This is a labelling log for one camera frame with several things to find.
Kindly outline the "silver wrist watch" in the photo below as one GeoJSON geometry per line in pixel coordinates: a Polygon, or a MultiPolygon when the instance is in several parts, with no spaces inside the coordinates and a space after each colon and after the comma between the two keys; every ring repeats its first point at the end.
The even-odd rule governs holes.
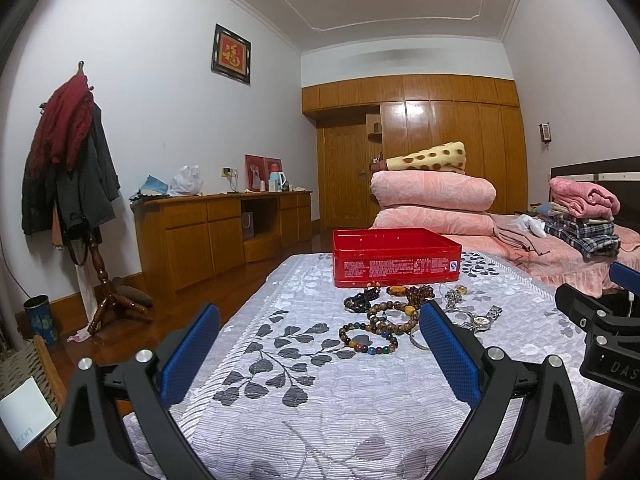
{"type": "Polygon", "coordinates": [[[483,333],[491,329],[498,317],[502,315],[502,309],[492,306],[485,314],[467,313],[468,319],[461,325],[462,328],[472,333],[483,333]]]}

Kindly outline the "large silver bangle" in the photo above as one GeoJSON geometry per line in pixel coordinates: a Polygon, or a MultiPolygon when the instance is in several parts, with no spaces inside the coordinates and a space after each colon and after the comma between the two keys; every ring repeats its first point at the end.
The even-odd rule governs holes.
{"type": "Polygon", "coordinates": [[[422,351],[430,351],[430,348],[428,348],[418,326],[413,327],[409,333],[409,340],[416,348],[422,351]]]}

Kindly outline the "plaid folded clothes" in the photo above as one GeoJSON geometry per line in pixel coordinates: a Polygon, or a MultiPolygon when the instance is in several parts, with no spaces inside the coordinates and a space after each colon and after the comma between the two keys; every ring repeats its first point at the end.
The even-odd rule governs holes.
{"type": "Polygon", "coordinates": [[[613,222],[589,223],[571,216],[552,216],[544,220],[544,230],[576,249],[582,258],[611,258],[620,252],[620,237],[613,222]]]}

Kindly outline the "pink bed cover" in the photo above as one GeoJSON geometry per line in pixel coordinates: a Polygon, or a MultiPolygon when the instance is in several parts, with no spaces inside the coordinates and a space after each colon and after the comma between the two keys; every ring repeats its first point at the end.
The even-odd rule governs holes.
{"type": "Polygon", "coordinates": [[[509,261],[549,286],[569,284],[586,295],[599,298],[603,294],[620,290],[620,286],[615,285],[608,276],[608,268],[613,262],[639,270],[639,233],[624,226],[615,226],[614,233],[620,237],[620,252],[617,256],[589,260],[585,260],[578,250],[554,236],[538,240],[543,255],[504,244],[494,236],[447,234],[447,237],[461,244],[468,252],[484,252],[509,261]]]}

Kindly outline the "white paper card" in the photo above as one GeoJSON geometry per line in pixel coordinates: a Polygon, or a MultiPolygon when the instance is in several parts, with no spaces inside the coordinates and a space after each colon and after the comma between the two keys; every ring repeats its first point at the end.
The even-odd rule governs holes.
{"type": "Polygon", "coordinates": [[[27,448],[58,420],[33,377],[0,401],[0,416],[19,451],[27,448]]]}

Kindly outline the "pink folded towel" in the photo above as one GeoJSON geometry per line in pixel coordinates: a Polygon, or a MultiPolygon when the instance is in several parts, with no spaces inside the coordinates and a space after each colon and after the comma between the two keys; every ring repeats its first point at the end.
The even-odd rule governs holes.
{"type": "Polygon", "coordinates": [[[555,203],[573,217],[613,220],[620,212],[617,196],[601,185],[555,177],[549,181],[549,188],[555,203]]]}

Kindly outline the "dark wooden headboard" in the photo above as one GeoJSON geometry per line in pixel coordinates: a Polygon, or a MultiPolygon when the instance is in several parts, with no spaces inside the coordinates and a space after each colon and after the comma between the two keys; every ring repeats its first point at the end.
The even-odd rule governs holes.
{"type": "Polygon", "coordinates": [[[627,156],[596,162],[553,167],[550,177],[562,177],[576,182],[600,184],[620,201],[620,213],[615,222],[620,226],[639,231],[640,156],[627,156]]]}

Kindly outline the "wicker chair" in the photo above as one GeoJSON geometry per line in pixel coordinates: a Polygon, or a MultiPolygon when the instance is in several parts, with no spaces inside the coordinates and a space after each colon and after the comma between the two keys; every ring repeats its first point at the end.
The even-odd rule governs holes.
{"type": "MultiPolygon", "coordinates": [[[[29,377],[35,378],[50,407],[55,412],[55,415],[58,416],[58,420],[42,436],[29,445],[31,446],[41,438],[47,437],[58,426],[66,397],[66,389],[62,379],[51,359],[46,343],[40,336],[35,336],[26,344],[23,350],[17,351],[1,362],[1,400],[29,377]]],[[[14,453],[26,450],[24,448],[23,451],[19,451],[16,448],[2,422],[1,437],[8,440],[8,445],[14,453]]]]}

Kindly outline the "beige folded cloth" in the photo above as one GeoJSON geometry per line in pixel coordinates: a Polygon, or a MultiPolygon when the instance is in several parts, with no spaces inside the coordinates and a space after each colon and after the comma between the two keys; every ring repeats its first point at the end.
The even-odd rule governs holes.
{"type": "Polygon", "coordinates": [[[493,214],[494,235],[504,244],[533,252],[538,256],[548,255],[551,252],[539,234],[546,235],[544,230],[533,228],[532,218],[529,216],[514,216],[513,214],[493,214]]]}

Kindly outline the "thin silver bangle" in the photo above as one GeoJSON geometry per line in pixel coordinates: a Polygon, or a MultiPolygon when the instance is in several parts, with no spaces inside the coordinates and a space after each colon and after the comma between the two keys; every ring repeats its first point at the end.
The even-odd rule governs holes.
{"type": "Polygon", "coordinates": [[[466,312],[459,309],[446,309],[446,317],[455,326],[464,327],[467,330],[473,328],[473,315],[470,312],[466,312]]]}

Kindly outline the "wooden coat stand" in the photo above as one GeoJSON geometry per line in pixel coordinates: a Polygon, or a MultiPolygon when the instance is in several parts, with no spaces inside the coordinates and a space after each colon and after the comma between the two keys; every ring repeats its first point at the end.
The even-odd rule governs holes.
{"type": "MultiPolygon", "coordinates": [[[[84,66],[85,63],[80,61],[77,72],[80,68],[84,70],[84,66]]],[[[89,240],[88,243],[74,240],[68,246],[68,251],[78,270],[80,294],[88,320],[88,325],[74,337],[76,341],[95,335],[104,324],[108,311],[113,311],[119,316],[123,316],[127,311],[142,316],[149,313],[149,308],[142,307],[116,292],[100,253],[100,244],[94,240],[89,240]]]]}

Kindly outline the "blue waste bin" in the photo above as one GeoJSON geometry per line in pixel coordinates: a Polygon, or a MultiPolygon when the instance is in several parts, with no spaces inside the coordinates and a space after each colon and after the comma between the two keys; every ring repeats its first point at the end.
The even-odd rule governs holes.
{"type": "Polygon", "coordinates": [[[49,297],[38,295],[28,298],[24,302],[24,310],[34,334],[46,344],[54,344],[58,340],[58,331],[53,322],[49,297]]]}

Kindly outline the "brown slippers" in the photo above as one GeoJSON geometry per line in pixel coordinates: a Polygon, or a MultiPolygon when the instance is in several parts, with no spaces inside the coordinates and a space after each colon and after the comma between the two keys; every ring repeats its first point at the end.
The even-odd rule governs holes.
{"type": "Polygon", "coordinates": [[[127,285],[120,276],[113,278],[112,283],[116,292],[120,296],[124,296],[136,304],[140,304],[142,307],[153,307],[153,300],[146,292],[142,292],[140,289],[127,285]]]}

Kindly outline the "lower pink folded quilt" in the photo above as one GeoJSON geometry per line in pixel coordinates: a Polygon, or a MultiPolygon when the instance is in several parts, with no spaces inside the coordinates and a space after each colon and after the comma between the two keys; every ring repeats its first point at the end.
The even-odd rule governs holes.
{"type": "Polygon", "coordinates": [[[423,228],[437,234],[488,236],[494,232],[495,222],[484,212],[407,205],[382,209],[376,215],[372,228],[423,228]]]}

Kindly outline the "yellow brown spotted blanket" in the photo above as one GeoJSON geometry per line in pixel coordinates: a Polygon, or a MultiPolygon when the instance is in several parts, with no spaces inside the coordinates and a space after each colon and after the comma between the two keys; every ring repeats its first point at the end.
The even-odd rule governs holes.
{"type": "Polygon", "coordinates": [[[466,149],[461,141],[448,142],[404,156],[386,159],[390,171],[426,170],[465,174],[466,149]]]}

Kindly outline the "white floral table cloth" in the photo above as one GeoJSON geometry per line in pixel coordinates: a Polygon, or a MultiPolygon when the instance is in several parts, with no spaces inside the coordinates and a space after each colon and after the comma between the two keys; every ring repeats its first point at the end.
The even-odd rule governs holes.
{"type": "MultiPolygon", "coordinates": [[[[461,258],[458,309],[502,315],[486,347],[567,369],[587,438],[612,425],[620,395],[582,377],[585,336],[552,289],[481,252],[461,258]]],[[[334,285],[332,259],[288,258],[220,331],[182,402],[171,408],[203,464],[219,479],[422,479],[468,416],[429,351],[401,337],[366,356],[340,328],[356,321],[334,285]]]]}

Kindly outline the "long wooden sideboard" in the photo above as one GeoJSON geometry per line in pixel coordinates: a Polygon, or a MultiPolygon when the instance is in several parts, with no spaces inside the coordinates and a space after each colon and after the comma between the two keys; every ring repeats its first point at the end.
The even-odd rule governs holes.
{"type": "Polygon", "coordinates": [[[312,234],[307,190],[162,198],[132,212],[146,289],[168,300],[312,234]]]}

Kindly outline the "red plastic box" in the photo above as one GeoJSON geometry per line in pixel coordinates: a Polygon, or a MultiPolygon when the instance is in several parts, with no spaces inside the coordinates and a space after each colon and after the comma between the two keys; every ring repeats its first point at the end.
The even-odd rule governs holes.
{"type": "Polygon", "coordinates": [[[334,285],[357,288],[455,282],[462,246],[423,228],[332,232],[334,285]]]}

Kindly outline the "dark grey jacket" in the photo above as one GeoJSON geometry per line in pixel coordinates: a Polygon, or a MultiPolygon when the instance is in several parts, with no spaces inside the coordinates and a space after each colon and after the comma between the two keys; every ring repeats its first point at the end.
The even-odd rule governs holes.
{"type": "Polygon", "coordinates": [[[116,218],[113,202],[120,184],[102,125],[102,110],[93,107],[88,136],[73,170],[50,167],[39,177],[28,169],[22,182],[22,231],[26,236],[60,224],[62,243],[101,244],[101,226],[116,218]]]}

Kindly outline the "white plastic bag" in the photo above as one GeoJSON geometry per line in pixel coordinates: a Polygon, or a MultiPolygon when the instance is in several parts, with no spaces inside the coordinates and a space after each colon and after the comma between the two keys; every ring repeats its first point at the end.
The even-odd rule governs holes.
{"type": "Polygon", "coordinates": [[[201,193],[203,180],[198,165],[181,167],[171,179],[168,195],[172,197],[197,196],[201,193]]]}

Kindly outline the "wooden wardrobe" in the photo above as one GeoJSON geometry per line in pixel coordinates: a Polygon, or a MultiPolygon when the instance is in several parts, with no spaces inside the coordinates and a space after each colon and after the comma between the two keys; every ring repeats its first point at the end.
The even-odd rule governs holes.
{"type": "Polygon", "coordinates": [[[366,228],[380,207],[370,191],[375,157],[452,141],[466,148],[466,172],[491,182],[496,214],[527,208],[525,131],[511,79],[410,74],[315,84],[302,113],[316,128],[318,226],[366,228]]]}

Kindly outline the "dark red coat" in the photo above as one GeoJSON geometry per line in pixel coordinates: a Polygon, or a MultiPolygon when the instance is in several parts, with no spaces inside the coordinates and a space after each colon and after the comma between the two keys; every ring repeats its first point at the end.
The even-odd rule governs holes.
{"type": "Polygon", "coordinates": [[[72,171],[93,121],[94,99],[80,68],[47,100],[28,155],[29,177],[40,179],[50,168],[72,171]]]}

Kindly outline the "red photo frames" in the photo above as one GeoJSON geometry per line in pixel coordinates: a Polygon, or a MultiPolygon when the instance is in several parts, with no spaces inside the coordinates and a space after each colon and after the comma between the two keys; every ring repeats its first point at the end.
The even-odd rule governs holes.
{"type": "Polygon", "coordinates": [[[279,171],[282,170],[282,162],[280,158],[266,157],[262,155],[244,155],[246,187],[249,191],[259,192],[260,182],[265,182],[265,188],[268,188],[268,180],[273,165],[276,165],[279,171]]]}

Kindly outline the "white blue kettle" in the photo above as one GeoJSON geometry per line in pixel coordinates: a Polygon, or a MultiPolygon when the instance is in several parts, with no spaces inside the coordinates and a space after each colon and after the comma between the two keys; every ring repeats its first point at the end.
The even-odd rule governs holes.
{"type": "Polygon", "coordinates": [[[283,192],[287,183],[288,179],[285,177],[284,172],[281,170],[280,164],[278,162],[273,162],[270,165],[269,191],[283,192]]]}

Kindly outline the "framed red fu picture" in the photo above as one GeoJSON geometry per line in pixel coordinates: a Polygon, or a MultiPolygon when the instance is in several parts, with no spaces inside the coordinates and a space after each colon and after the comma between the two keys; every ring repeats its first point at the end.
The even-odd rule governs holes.
{"type": "Polygon", "coordinates": [[[230,79],[250,84],[250,42],[217,24],[210,70],[230,79]]]}

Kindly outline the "wall phone unit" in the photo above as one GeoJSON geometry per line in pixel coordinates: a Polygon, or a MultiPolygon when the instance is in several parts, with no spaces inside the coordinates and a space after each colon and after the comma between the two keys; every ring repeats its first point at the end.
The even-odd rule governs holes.
{"type": "Polygon", "coordinates": [[[548,122],[542,122],[538,125],[540,140],[543,144],[549,144],[552,141],[550,124],[548,122]]]}

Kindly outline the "wall socket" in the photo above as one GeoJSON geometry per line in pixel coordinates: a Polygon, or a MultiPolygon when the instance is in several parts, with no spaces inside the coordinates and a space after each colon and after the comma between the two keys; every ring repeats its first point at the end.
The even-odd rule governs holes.
{"type": "Polygon", "coordinates": [[[221,175],[223,177],[232,177],[235,178],[238,175],[238,170],[234,168],[224,167],[221,169],[221,175]]]}

